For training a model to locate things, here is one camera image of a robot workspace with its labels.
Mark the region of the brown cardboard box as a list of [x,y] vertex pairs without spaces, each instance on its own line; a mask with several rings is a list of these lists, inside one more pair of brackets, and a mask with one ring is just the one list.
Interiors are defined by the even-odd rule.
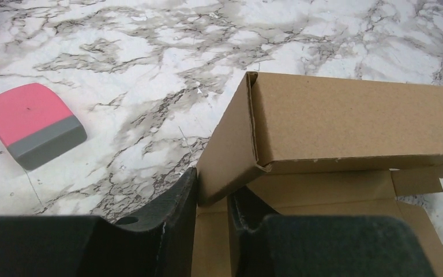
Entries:
[[443,276],[425,209],[400,201],[443,190],[443,86],[247,72],[197,171],[193,276],[234,276],[227,198],[244,187],[282,215],[401,220]]

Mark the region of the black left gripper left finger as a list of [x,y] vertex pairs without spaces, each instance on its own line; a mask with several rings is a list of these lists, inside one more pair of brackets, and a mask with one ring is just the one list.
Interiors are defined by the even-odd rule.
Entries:
[[115,223],[0,216],[0,276],[190,276],[197,171]]

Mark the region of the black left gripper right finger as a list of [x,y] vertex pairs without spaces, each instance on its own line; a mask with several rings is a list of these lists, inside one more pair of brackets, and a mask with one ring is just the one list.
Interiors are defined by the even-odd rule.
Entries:
[[234,276],[434,276],[411,228],[388,216],[282,215],[249,188],[227,198]]

